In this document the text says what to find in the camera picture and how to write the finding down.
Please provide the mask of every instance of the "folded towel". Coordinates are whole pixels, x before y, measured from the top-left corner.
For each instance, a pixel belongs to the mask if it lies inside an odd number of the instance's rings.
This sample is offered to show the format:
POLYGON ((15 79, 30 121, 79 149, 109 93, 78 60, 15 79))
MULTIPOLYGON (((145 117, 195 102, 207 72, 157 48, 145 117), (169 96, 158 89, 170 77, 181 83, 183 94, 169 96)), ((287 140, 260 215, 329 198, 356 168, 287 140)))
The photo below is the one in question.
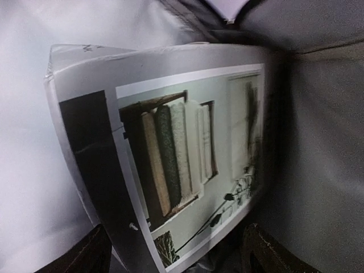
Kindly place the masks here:
POLYGON ((174 208, 181 201, 181 186, 169 107, 167 105, 159 106, 154 118, 169 200, 174 208))
POLYGON ((208 179, 212 176, 212 158, 211 158, 211 132, 210 132, 210 111, 209 106, 202 107, 204 112, 204 145, 205 145, 205 169, 208 179))
POLYGON ((192 193, 194 195, 201 191, 200 150, 197 135, 197 109, 199 107, 200 105, 196 101, 187 101, 184 105, 188 163, 191 174, 192 193))
POLYGON ((182 200, 186 200, 192 194, 192 186, 188 165, 184 104, 182 102, 171 106, 171 121, 180 176, 181 195, 182 200))
POLYGON ((142 119, 154 184, 158 193, 163 216, 166 216, 171 210, 171 203, 169 201, 166 179, 164 177, 153 115, 151 113, 143 113, 142 119))
POLYGON ((164 224, 165 219, 163 217, 157 188, 153 178, 142 117, 133 121, 125 121, 124 127, 131 152, 133 153, 140 184, 143 189, 143 195, 151 223, 150 229, 154 230, 164 224))
POLYGON ((198 134, 198 151, 200 161, 200 176, 202 183, 207 181, 205 168, 205 143, 204 143, 204 111, 200 106, 197 109, 197 134, 198 134))

